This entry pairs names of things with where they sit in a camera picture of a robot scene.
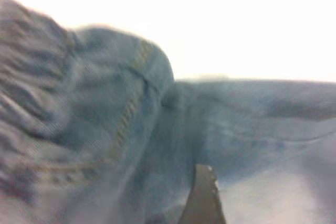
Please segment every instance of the blue denim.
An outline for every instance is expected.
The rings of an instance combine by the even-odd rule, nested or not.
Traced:
[[[0,224],[177,223],[196,164],[229,224],[336,223],[334,83],[175,81],[150,41],[0,0],[0,87]]]

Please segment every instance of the blurry fabric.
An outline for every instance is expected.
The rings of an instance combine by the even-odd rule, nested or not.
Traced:
[[[336,223],[335,83],[176,81],[150,41],[0,0],[0,88],[1,224],[177,223],[196,164],[228,224]]]

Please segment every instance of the jeans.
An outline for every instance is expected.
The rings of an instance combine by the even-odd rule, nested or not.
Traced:
[[[1,224],[177,223],[196,164],[228,223],[336,223],[334,83],[175,81],[150,41],[0,0],[0,87]]]

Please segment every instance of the white background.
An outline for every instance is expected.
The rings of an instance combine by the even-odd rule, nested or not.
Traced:
[[[176,78],[336,80],[336,0],[18,1],[63,26],[108,24],[149,38]]]

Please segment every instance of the stitching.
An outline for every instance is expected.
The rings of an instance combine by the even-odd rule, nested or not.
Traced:
[[[139,69],[148,60],[149,54],[151,52],[151,45],[142,40],[140,43],[140,49],[136,53],[137,57],[134,59],[131,66]],[[114,137],[116,141],[112,141],[112,146],[108,150],[107,157],[94,163],[81,163],[73,165],[35,165],[28,164],[22,158],[21,162],[19,161],[19,164],[28,169],[32,169],[35,172],[38,172],[38,179],[36,181],[37,183],[66,186],[92,182],[98,179],[102,174],[104,165],[115,164],[115,159],[120,156],[122,149],[127,142],[127,131],[129,129],[130,121],[139,109],[140,100],[143,96],[143,90],[143,85],[139,83],[136,88],[136,92],[133,93],[134,95],[132,98],[126,103],[124,113],[122,114],[119,121],[117,133]]]

